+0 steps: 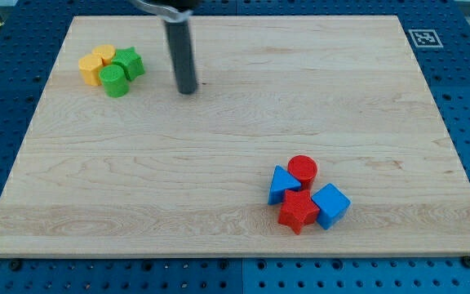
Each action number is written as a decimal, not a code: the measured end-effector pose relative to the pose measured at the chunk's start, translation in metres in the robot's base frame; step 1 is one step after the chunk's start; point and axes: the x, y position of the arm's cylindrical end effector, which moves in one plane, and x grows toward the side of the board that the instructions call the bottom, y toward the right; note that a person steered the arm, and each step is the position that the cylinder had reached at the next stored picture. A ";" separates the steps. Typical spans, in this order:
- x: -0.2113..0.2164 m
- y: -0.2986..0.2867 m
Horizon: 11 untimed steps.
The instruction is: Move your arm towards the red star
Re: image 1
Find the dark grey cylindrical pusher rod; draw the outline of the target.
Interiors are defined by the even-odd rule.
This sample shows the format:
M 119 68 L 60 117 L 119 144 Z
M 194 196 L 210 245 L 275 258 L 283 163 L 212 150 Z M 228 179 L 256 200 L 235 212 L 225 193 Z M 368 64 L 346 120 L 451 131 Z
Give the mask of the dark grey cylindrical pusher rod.
M 177 89 L 181 94 L 191 95 L 197 90 L 197 76 L 188 21 L 165 21 L 164 25 Z

